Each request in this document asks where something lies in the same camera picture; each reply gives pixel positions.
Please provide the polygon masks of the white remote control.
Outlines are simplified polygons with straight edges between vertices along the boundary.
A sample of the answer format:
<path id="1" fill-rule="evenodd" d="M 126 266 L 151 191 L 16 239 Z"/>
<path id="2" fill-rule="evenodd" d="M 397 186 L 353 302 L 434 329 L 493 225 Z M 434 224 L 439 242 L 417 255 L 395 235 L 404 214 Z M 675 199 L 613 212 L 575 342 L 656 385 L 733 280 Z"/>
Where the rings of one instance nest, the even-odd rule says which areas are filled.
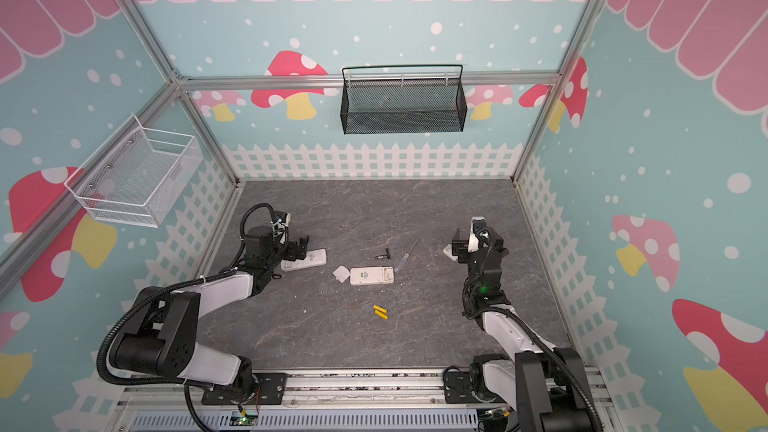
<path id="1" fill-rule="evenodd" d="M 304 259 L 295 261 L 283 260 L 280 264 L 284 272 L 304 270 L 314 267 L 324 266 L 327 263 L 327 252 L 325 249 L 308 251 Z"/>
<path id="2" fill-rule="evenodd" d="M 389 266 L 357 267 L 350 270 L 350 284 L 386 285 L 394 282 L 394 268 Z"/>

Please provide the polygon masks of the thin metal pry tool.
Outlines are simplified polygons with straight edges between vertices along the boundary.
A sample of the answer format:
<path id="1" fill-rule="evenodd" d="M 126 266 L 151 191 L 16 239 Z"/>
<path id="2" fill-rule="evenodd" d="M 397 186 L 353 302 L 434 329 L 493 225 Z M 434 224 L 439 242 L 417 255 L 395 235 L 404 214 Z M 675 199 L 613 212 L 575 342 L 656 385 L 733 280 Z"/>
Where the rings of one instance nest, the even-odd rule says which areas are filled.
<path id="1" fill-rule="evenodd" d="M 398 261 L 398 263 L 396 264 L 396 266 L 395 266 L 395 268 L 394 268 L 394 272 L 395 272 L 395 273 L 397 273 L 397 272 L 400 272 L 400 271 L 402 271 L 402 270 L 403 270 L 403 267 L 404 267 L 404 266 L 406 265 L 406 263 L 408 262 L 408 260 L 409 260 L 409 258 L 410 258 L 410 256 L 411 256 L 411 253 L 412 253 L 413 249 L 415 248 L 415 246 L 418 244 L 418 242 L 419 242 L 419 240 L 416 240 L 416 241 L 415 241 L 415 242 L 414 242 L 414 243 L 411 245 L 411 247 L 410 247 L 410 248 L 409 248 L 409 249 L 408 249 L 408 250 L 407 250 L 407 251 L 406 251 L 406 252 L 403 254 L 403 256 L 400 258 L 400 260 Z"/>

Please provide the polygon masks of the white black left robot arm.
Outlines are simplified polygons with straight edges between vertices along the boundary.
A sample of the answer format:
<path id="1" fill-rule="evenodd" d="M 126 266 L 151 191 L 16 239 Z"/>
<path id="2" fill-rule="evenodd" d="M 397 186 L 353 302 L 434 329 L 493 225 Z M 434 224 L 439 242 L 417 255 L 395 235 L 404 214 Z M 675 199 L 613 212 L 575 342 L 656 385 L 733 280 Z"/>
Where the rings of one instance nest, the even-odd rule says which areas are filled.
<path id="1" fill-rule="evenodd" d="M 200 344 L 198 322 L 263 292 L 282 262 L 306 258 L 308 244 L 306 236 L 290 240 L 285 225 L 254 227 L 242 234 L 236 258 L 219 273 L 144 288 L 104 338 L 96 358 L 99 376 L 113 385 L 182 385 L 233 402 L 252 399 L 259 387 L 251 361 Z"/>

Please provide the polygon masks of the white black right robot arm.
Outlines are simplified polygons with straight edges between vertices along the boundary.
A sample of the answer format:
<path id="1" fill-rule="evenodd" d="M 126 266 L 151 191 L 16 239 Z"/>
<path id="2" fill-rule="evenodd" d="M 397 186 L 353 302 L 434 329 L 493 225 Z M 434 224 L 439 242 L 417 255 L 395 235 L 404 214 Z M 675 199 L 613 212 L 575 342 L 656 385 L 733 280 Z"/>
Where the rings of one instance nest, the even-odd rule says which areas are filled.
<path id="1" fill-rule="evenodd" d="M 508 431 L 602 431 L 580 355 L 535 332 L 502 290 L 502 260 L 508 254 L 504 239 L 483 217 L 471 219 L 467 238 L 457 231 L 451 242 L 451 255 L 467 266 L 462 315 L 504 350 L 473 360 L 473 396 L 509 406 Z"/>

